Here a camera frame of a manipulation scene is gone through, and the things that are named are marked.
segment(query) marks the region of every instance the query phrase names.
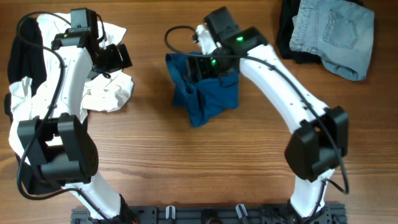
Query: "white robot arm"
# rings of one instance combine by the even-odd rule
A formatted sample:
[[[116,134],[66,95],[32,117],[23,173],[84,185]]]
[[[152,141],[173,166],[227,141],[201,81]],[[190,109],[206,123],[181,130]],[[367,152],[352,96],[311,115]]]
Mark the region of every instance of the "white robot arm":
[[[30,166],[21,161],[24,173],[20,167],[19,176],[21,173],[22,178],[18,182],[23,182],[28,193],[21,194],[31,200],[48,198],[32,195],[56,195],[63,189],[64,192],[70,191],[86,206],[92,219],[131,223],[134,217],[124,199],[97,172],[96,147],[80,123],[80,106],[87,79],[131,66],[123,44],[111,44],[106,49],[99,47],[96,18],[96,13],[89,9],[73,9],[71,28],[64,34],[57,34],[52,42],[52,50],[59,56],[53,58],[56,60],[54,63],[59,67],[52,66],[47,71],[47,89],[45,93],[38,91],[35,95],[32,102],[32,116],[35,118],[21,121],[18,125],[17,134],[24,149],[40,124],[46,124],[27,154]],[[61,66],[62,84],[56,91]],[[45,119],[53,96],[57,97],[54,107]]]
[[[201,47],[202,54],[214,55],[214,58],[211,60],[222,60],[223,54],[225,55],[224,52],[226,51],[227,55],[238,54],[247,56],[239,59],[239,71],[265,94],[283,117],[290,133],[292,133],[294,137],[300,135],[297,133],[301,132],[301,134],[303,134],[303,121],[306,121],[307,124],[312,123],[314,125],[312,128],[315,129],[316,127],[319,128],[317,118],[327,119],[326,117],[329,115],[326,114],[326,112],[330,110],[329,107],[305,89],[286,69],[278,59],[272,46],[267,43],[266,39],[262,37],[256,29],[249,28],[241,32],[225,7],[212,12],[205,18],[205,22],[208,29],[206,29],[204,25],[199,25],[196,29],[196,36],[194,38]],[[267,65],[253,59],[259,59],[260,61],[266,62]],[[303,102],[303,98],[299,96],[297,90],[312,107],[312,110],[308,109],[308,104]],[[344,118],[345,121],[338,124],[341,128],[339,130],[340,133],[335,132],[334,135],[345,135],[343,136],[343,138],[345,138],[344,141],[338,140],[340,143],[339,145],[345,147],[345,149],[342,149],[342,155],[339,156],[344,156],[346,154],[348,120],[346,119],[346,114],[343,111],[340,112],[341,118]],[[290,204],[295,210],[298,219],[304,222],[312,218],[317,211],[323,208],[325,204],[323,198],[328,184],[325,180],[329,180],[333,175],[336,165],[331,165],[330,163],[326,165],[323,163],[323,167],[318,170],[318,173],[308,178],[299,171],[300,168],[297,168],[296,162],[294,158],[292,158],[297,156],[297,160],[299,161],[308,155],[299,152],[295,154],[294,144],[296,143],[291,140],[285,152],[290,167],[294,172],[299,173],[295,179],[295,190],[290,198]],[[318,147],[321,148],[325,146],[322,144],[323,143],[319,144]],[[329,159],[338,160],[335,155],[331,155]]]

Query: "folded clothes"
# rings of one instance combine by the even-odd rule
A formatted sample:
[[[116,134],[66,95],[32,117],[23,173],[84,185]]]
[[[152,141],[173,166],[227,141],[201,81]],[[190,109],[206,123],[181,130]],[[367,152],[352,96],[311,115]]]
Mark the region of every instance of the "folded clothes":
[[[366,78],[374,35],[374,13],[343,0],[302,0],[290,49],[319,55],[343,78]]]
[[[306,52],[295,52],[290,49],[289,42],[294,30],[292,18],[299,13],[300,0],[283,0],[279,17],[279,31],[276,44],[283,59],[293,59],[296,63],[320,63],[321,58]]]
[[[167,54],[166,64],[172,81],[175,83],[174,106],[187,109],[191,125],[200,127],[225,109],[238,107],[239,72],[219,78],[206,78],[198,82],[187,81],[185,61],[188,57],[180,54]]]

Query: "black joint housing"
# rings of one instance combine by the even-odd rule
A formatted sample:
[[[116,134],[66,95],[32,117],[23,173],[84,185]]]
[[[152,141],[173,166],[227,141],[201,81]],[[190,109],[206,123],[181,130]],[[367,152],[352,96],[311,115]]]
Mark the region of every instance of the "black joint housing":
[[[21,121],[17,134],[24,148],[42,123],[38,117]],[[61,145],[49,146],[55,136]],[[42,132],[34,141],[27,158],[30,167],[22,178],[29,194],[43,194],[59,190],[67,183],[90,183],[98,170],[98,151],[86,128],[79,119],[66,113],[44,123]]]
[[[211,12],[204,21],[215,42],[222,42],[241,32],[225,6]]]
[[[229,48],[234,55],[247,56],[248,51],[260,46],[267,45],[268,40],[255,27],[250,27],[242,32],[232,35],[221,42],[223,47]]]
[[[72,9],[70,22],[69,33],[90,31],[94,38],[98,38],[97,13],[95,11],[87,8]]]
[[[344,157],[348,147],[348,115],[339,106],[325,112],[321,120],[336,143],[338,153]],[[302,121],[301,125],[290,139],[285,158],[298,177],[313,182],[324,171],[338,167],[338,157],[317,120]]]

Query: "denim jeans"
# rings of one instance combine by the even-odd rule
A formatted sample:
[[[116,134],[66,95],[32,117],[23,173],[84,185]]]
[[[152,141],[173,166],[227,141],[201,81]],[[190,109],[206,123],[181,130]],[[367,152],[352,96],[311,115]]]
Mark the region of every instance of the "denim jeans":
[[[344,0],[302,0],[290,49],[319,55],[341,77],[366,78],[374,32],[374,13]]]

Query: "wood grain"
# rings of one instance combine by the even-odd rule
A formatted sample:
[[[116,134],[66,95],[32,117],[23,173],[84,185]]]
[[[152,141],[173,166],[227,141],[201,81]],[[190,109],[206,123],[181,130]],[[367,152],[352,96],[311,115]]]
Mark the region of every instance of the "wood grain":
[[[3,4],[15,4],[15,3],[83,3],[83,2],[184,2],[187,0],[0,0]],[[212,0],[190,0],[196,2],[206,2],[209,4]],[[245,1],[245,0],[219,0],[219,1]]]
[[[228,6],[242,27],[256,26],[275,42],[280,1],[94,2],[0,4],[0,95],[8,92],[7,62],[15,25],[26,13],[68,12],[88,7],[106,22],[125,27],[123,40],[133,67],[125,73],[136,87],[119,111],[92,113],[89,133],[100,157],[99,170],[130,205],[248,205],[291,196],[294,174],[284,159],[290,134],[280,115],[249,80],[242,78],[239,108],[202,128],[191,128],[182,108],[172,106],[174,86],[164,56],[165,31],[196,26],[212,10]],[[398,213],[398,14],[397,1],[364,1],[376,13],[373,57],[368,78],[350,82],[321,65],[286,67],[322,101],[349,114],[349,153],[345,158],[349,196],[330,188],[327,200],[346,204],[350,223],[396,223]],[[197,49],[190,33],[171,38],[182,50]],[[81,207],[69,194],[43,202],[22,198],[16,189],[17,162],[9,147],[9,119],[0,116],[0,223],[68,223]],[[340,172],[333,177],[341,182]]]

